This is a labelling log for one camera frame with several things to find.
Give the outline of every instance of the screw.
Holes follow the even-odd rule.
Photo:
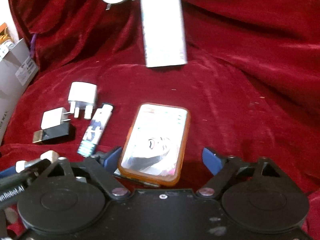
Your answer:
[[[116,197],[124,196],[128,193],[128,190],[124,187],[117,187],[112,190],[112,194]]]
[[[166,199],[166,198],[168,198],[168,196],[167,196],[166,194],[161,194],[161,195],[159,196],[159,198],[161,198],[161,199]]]
[[[212,196],[214,194],[214,189],[210,187],[203,187],[199,189],[199,193],[202,196]]]

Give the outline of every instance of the white bottle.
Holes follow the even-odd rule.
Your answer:
[[[147,67],[187,63],[181,0],[141,0]]]

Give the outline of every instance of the black circular disc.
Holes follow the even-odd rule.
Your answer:
[[[299,226],[309,204],[301,192],[279,192],[249,187],[250,181],[238,183],[222,196],[228,215],[245,228],[259,233],[278,233]]]
[[[95,186],[52,177],[38,189],[29,188],[18,201],[23,222],[36,230],[72,233],[97,218],[105,205],[105,196]]]

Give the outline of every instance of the red velvet cloth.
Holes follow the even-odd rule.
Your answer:
[[[10,120],[0,169],[55,150],[72,161],[89,121],[73,119],[76,139],[32,145],[44,111],[69,108],[73,81],[98,85],[115,105],[98,150],[123,146],[146,102],[189,109],[191,126],[177,187],[210,177],[206,146],[246,161],[272,158],[304,192],[320,186],[320,0],[182,0],[188,64],[144,65],[140,0],[9,0],[21,37],[37,33],[41,72]],[[320,239],[320,193],[310,196],[305,230]]]

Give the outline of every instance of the phone case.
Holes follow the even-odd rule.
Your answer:
[[[128,168],[124,168],[122,166],[122,160],[124,158],[124,154],[126,151],[126,148],[128,146],[128,142],[133,130],[133,127],[135,125],[136,119],[138,117],[138,113],[140,111],[140,108],[143,105],[156,105],[156,106],[167,106],[167,107],[173,107],[173,108],[180,108],[180,109],[184,109],[187,111],[187,116],[186,116],[186,122],[185,122],[185,126],[184,126],[184,130],[183,130],[183,136],[182,136],[182,140],[181,140],[181,144],[180,144],[180,149],[179,149],[179,154],[178,154],[178,159],[177,159],[177,163],[176,163],[176,167],[175,167],[175,172],[173,175],[169,174],[166,176],[162,176],[162,175],[150,175],[150,174],[146,174],[143,172],[139,172],[136,170],[132,170],[132,169],[128,169]],[[149,183],[154,183],[154,184],[160,184],[160,185],[164,185],[164,186],[168,186],[168,187],[172,187],[175,184],[177,184],[177,182],[180,179],[180,173],[181,173],[181,168],[182,168],[182,162],[183,162],[183,157],[184,157],[184,152],[185,152],[185,147],[186,147],[186,142],[187,142],[187,137],[188,137],[188,131],[189,131],[189,127],[190,127],[190,113],[186,108],[183,107],[177,107],[177,106],[168,106],[168,105],[161,105],[161,104],[153,104],[153,103],[145,103],[142,104],[137,111],[137,114],[135,116],[135,119],[129,129],[128,135],[127,135],[127,141],[125,143],[124,146],[124,150],[122,151],[121,157],[119,159],[119,171],[125,175],[126,177],[132,178],[132,179],[137,179],[140,181],[145,181],[145,182],[149,182]]]

